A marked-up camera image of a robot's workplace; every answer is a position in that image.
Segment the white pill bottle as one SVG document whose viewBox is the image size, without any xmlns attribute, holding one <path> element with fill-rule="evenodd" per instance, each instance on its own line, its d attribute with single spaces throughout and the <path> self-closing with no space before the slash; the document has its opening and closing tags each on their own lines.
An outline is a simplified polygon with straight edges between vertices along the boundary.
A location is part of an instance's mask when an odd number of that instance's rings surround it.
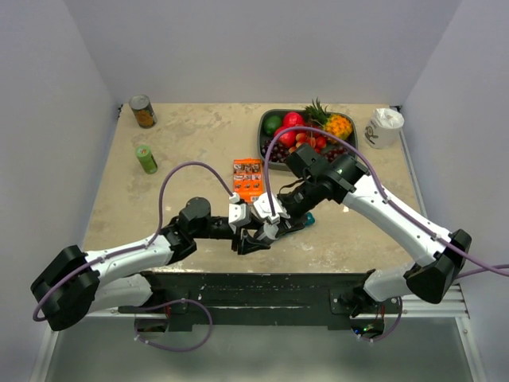
<svg viewBox="0 0 509 382">
<path fill-rule="evenodd" d="M 255 233 L 255 239 L 265 244 L 271 244 L 278 239 L 278 226 L 276 224 L 264 223 L 263 226 Z"/>
</svg>

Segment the teal weekly pill organizer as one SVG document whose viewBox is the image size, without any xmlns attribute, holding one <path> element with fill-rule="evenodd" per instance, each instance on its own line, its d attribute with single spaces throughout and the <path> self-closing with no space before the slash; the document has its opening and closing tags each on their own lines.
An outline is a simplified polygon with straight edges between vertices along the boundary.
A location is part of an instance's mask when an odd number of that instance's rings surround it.
<svg viewBox="0 0 509 382">
<path fill-rule="evenodd" d="M 313 224 L 315 224 L 315 218 L 314 218 L 314 216 L 313 216 L 313 214 L 312 214 L 311 212 L 307 212 L 307 213 L 305 214 L 305 222 L 304 222 L 304 225 L 305 225 L 306 227 L 308 227 L 308 226 L 311 226 L 311 225 L 313 225 Z"/>
</svg>

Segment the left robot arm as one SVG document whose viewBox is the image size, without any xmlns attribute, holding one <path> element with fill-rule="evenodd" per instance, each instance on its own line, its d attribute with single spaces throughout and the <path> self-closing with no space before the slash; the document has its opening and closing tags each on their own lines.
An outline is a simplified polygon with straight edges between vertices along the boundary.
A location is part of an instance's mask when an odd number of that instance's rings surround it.
<svg viewBox="0 0 509 382">
<path fill-rule="evenodd" d="M 30 287 L 37 301 L 33 320 L 61 331 L 110 307 L 140 306 L 156 312 L 164 305 L 165 293 L 151 285 L 143 271 L 187 258 L 196 251 L 198 239 L 229 240 L 239 255 L 268 249 L 277 239 L 280 221 L 268 197 L 249 205 L 234 194 L 227 216 L 213 216 L 210 202 L 194 197 L 145 239 L 98 251 L 66 247 Z"/>
</svg>

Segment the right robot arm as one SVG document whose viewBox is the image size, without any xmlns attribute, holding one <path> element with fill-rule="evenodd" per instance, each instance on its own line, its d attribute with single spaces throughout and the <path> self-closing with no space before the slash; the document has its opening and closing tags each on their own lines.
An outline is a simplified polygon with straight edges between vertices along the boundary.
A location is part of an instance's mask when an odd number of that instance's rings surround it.
<svg viewBox="0 0 509 382">
<path fill-rule="evenodd" d="M 472 237 L 464 230 L 450 232 L 427 220 L 392 193 L 379 191 L 367 167 L 349 154 L 333 162 L 303 144 L 285 159 L 303 182 L 286 194 L 280 205 L 292 218 L 305 215 L 324 200 L 335 201 L 361 214 L 394 239 L 412 262 L 386 270 L 369 271 L 344 303 L 370 313 L 389 298 L 414 294 L 438 304 L 463 268 L 458 250 L 468 251 Z"/>
</svg>

